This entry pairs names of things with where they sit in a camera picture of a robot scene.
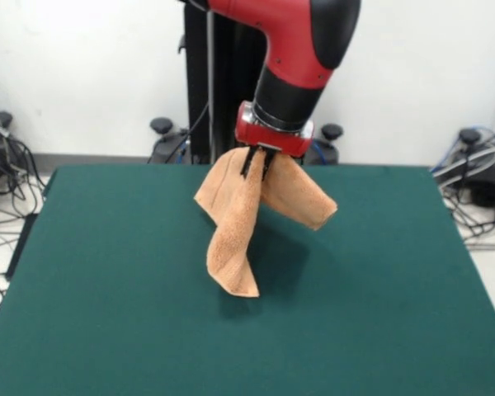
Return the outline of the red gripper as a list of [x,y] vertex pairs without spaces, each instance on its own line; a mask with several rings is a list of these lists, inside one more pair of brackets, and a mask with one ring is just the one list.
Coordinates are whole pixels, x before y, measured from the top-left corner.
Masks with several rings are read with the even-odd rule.
[[274,130],[256,118],[252,108],[251,102],[242,102],[238,109],[235,137],[240,143],[250,145],[240,174],[242,177],[248,176],[258,146],[261,146],[264,153],[262,170],[264,181],[277,151],[294,158],[300,158],[306,154],[313,140],[314,123],[308,120],[299,132]]

